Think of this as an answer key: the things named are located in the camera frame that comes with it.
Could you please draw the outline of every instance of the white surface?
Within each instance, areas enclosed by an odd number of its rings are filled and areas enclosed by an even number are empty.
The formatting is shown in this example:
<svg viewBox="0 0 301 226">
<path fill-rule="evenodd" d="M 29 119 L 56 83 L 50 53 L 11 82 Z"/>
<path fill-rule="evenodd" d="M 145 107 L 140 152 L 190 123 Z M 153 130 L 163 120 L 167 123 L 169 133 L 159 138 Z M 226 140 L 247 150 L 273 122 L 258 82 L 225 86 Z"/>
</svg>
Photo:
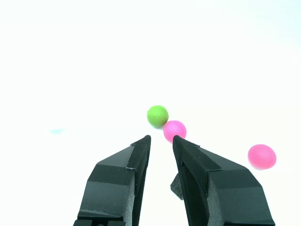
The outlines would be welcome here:
<svg viewBox="0 0 301 226">
<path fill-rule="evenodd" d="M 298 8 L 1 1 L 1 223 L 72 225 L 94 165 L 150 134 L 141 225 L 187 225 L 184 203 L 169 189 L 171 145 L 146 120 L 147 109 L 162 104 L 187 126 L 188 140 L 250 168 L 277 226 L 295 225 Z M 61 135 L 48 133 L 60 128 Z M 258 143 L 276 151 L 274 168 L 249 166 L 247 151 Z"/>
</svg>

